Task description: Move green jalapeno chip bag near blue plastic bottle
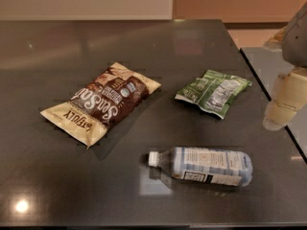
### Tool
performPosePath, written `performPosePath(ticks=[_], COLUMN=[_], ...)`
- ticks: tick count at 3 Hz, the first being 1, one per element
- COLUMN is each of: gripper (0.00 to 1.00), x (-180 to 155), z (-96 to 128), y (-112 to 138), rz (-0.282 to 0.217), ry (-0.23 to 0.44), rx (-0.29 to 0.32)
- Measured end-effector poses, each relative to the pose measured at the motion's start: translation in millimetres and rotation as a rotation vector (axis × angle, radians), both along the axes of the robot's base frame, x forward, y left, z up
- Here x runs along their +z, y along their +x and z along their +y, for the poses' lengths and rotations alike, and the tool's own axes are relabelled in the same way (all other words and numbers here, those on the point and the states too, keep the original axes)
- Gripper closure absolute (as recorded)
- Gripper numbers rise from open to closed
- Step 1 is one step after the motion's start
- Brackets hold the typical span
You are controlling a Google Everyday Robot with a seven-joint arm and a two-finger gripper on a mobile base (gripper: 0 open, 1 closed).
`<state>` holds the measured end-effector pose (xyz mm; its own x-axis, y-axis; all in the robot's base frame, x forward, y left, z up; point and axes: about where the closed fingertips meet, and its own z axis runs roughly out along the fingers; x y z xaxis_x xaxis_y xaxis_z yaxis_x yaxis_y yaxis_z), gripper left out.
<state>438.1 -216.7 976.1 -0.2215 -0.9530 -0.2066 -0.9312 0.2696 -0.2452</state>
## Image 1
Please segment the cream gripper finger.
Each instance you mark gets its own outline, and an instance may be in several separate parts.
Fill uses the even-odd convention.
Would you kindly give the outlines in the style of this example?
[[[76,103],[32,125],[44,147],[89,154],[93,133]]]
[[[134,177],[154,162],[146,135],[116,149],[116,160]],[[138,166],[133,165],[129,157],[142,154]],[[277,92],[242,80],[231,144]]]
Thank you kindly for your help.
[[[265,110],[263,127],[267,130],[277,131],[285,127],[295,115],[295,109],[276,101],[270,101]]]
[[[279,104],[301,109],[307,104],[307,69],[294,68],[288,74],[279,74],[272,93]]]

